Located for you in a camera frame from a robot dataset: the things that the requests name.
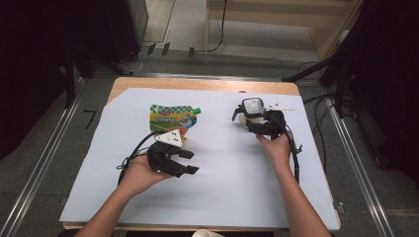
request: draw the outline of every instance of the table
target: table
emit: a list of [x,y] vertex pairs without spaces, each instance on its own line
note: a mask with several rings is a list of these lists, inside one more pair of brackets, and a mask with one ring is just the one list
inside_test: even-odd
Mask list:
[[[269,161],[263,159],[262,147],[238,121],[231,121],[233,111],[241,103],[241,99],[236,99],[254,96],[263,98],[265,103],[281,99],[295,106],[295,112],[285,112],[285,116],[290,120],[296,142],[303,144],[303,152],[298,155],[301,188],[325,218],[326,225],[338,229],[339,218],[333,209],[296,85],[202,79],[117,79],[60,221],[67,229],[80,228],[99,209],[117,185],[119,171],[115,167],[149,133],[147,108],[151,104],[189,102],[194,107],[200,104],[203,110],[196,126],[188,131],[184,145],[196,155],[192,160],[179,162],[201,169],[194,176],[170,179],[135,197],[116,229],[274,231],[287,228],[280,189]],[[228,113],[213,111],[209,99],[220,107],[220,112],[228,110]],[[221,131],[213,132],[220,127],[223,127]],[[303,130],[309,136],[298,136]]]
[[[334,52],[358,18],[362,0],[228,0],[225,21],[308,28],[320,60]],[[224,0],[207,0],[205,49],[210,20],[222,20]]]

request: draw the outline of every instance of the black equipment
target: black equipment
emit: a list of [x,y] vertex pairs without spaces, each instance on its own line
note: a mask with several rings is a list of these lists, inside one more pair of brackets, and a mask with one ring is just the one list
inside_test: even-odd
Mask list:
[[109,61],[129,60],[139,53],[148,20],[145,3],[138,6],[140,2],[144,0],[72,1],[69,19],[75,43]]
[[[129,157],[126,157],[123,161],[123,164],[118,167],[121,169],[118,184],[123,179],[126,170],[128,169],[133,158],[135,158],[137,155],[140,155],[138,153],[138,149],[141,147],[141,145],[154,134],[164,133],[167,132],[165,130],[151,132],[141,142],[139,142],[139,144],[132,151],[132,154]],[[154,144],[152,144],[145,154],[148,157],[148,164],[153,172],[160,171],[168,175],[180,178],[183,174],[194,175],[200,169],[196,166],[184,166],[170,158],[172,155],[179,155],[179,157],[191,159],[194,156],[193,152],[183,150],[181,147],[167,144],[161,141],[156,141]]]

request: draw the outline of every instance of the white sheet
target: white sheet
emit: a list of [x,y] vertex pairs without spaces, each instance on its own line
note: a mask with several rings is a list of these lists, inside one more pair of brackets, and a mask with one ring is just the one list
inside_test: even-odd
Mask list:
[[[60,221],[87,222],[100,208],[117,186],[116,167],[150,132],[149,107],[156,104],[201,108],[183,147],[195,156],[177,159],[200,170],[135,197],[120,223],[288,228],[280,189],[263,148],[238,118],[231,121],[241,101],[253,97],[261,98],[265,106],[280,102],[295,108],[284,114],[296,145],[302,144],[300,185],[327,228],[339,229],[300,96],[136,88],[105,107]],[[143,147],[152,142],[151,138]]]

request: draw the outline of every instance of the metal rail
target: metal rail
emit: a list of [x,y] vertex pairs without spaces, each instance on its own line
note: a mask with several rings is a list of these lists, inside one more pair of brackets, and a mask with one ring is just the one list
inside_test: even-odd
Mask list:
[[78,93],[70,107],[64,110],[58,122],[58,125],[55,127],[52,136],[49,138],[49,141],[46,144],[46,147],[43,150],[36,167],[31,173],[31,176],[29,177],[19,197],[17,198],[13,206],[13,209],[10,212],[0,232],[0,237],[15,236],[18,232],[19,226],[21,225],[22,220],[25,217],[29,209],[29,206],[31,205],[35,197],[35,194],[37,193],[37,190],[40,187],[42,179],[49,167],[50,162],[52,161],[55,151],[65,133],[65,130],[68,128],[68,125],[70,124],[74,112],[76,111],[77,106],[80,102],[80,97],[85,87],[84,80],[80,80],[80,82],[80,84],[82,84],[80,85],[80,93]]
[[[327,106],[333,105],[332,99],[326,99]],[[351,139],[351,135],[346,127],[343,119],[340,119],[334,108],[330,110],[330,114],[336,125],[336,129],[339,136],[342,139],[342,143],[345,147],[346,153],[348,154],[349,161],[352,169],[360,185],[361,191],[363,192],[364,198],[366,199],[367,206],[370,210],[371,216],[373,217],[374,223],[376,224],[377,231],[381,237],[394,236],[390,223],[387,219],[385,211],[379,201],[376,191],[371,184],[370,178],[366,170],[364,169],[363,163],[360,156],[358,155],[357,149],[354,142]]]

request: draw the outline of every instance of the wrist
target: wrist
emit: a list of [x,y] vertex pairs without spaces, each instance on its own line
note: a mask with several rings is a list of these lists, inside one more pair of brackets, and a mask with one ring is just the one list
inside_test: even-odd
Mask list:
[[274,164],[275,173],[277,177],[293,176],[293,171],[290,167],[290,163]]
[[277,159],[277,160],[271,160],[272,165],[274,166],[274,169],[276,172],[285,172],[290,171],[290,162],[283,160],[283,159]]
[[127,189],[124,189],[121,186],[118,186],[114,190],[113,196],[116,196],[116,198],[118,198],[120,201],[129,202],[135,196],[135,194],[132,191],[129,191]]

